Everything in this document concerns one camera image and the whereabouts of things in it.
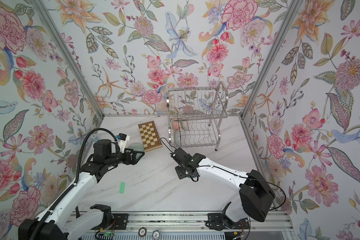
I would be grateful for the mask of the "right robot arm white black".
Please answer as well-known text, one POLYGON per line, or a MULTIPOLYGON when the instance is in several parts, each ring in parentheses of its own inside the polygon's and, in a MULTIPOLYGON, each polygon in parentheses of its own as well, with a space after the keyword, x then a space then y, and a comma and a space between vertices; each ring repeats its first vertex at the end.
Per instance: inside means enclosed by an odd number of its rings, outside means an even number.
POLYGON ((190 178, 197 182, 208 178, 219 182, 239 195, 239 200, 228 202, 218 217, 209 220, 210 229, 221 231, 233 229, 242 220, 253 219, 264 222, 275 200, 275 194, 263 175, 256 171, 241 172, 220 165, 201 154, 191 156, 177 148, 171 158, 178 164, 175 167, 178 178, 190 178))

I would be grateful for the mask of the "pale green striped bowl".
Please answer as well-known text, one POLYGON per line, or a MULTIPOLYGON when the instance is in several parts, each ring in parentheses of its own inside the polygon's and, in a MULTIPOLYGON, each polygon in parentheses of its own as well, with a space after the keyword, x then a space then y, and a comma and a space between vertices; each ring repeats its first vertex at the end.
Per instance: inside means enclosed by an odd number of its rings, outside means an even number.
POLYGON ((138 152, 144 152, 144 146, 142 144, 139 143, 134 143, 128 146, 128 149, 132 149, 134 151, 138 151, 138 152))

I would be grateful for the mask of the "pink striped bowl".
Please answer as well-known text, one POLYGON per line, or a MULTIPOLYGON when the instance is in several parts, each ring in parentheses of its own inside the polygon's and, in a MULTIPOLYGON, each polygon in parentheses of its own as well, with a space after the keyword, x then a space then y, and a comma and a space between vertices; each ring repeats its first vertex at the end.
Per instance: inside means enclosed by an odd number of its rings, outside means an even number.
POLYGON ((181 119, 180 121, 180 127, 183 131, 189 131, 190 127, 189 127, 189 123, 187 120, 181 119))

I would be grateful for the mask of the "dark patterned plate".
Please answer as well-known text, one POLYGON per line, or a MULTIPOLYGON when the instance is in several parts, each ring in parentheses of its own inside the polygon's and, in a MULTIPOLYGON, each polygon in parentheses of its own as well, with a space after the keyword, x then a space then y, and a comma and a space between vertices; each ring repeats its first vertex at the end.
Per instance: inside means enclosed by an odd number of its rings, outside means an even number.
POLYGON ((179 130, 174 132, 173 140, 174 140, 174 146, 176 148, 182 146, 182 137, 181 137, 181 132, 179 130))

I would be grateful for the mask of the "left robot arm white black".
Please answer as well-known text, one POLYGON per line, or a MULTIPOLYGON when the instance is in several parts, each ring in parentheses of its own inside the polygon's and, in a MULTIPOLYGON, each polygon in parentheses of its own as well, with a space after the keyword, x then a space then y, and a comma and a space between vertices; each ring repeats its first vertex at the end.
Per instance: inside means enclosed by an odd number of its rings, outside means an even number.
POLYGON ((126 140, 98 140, 94 152, 78 170, 67 189, 38 217, 25 220, 19 227, 20 240, 78 240, 93 228, 105 229, 115 223, 110 206, 95 204, 88 212, 68 222, 84 196, 103 176, 120 164, 135 165, 144 151, 126 148, 126 140))

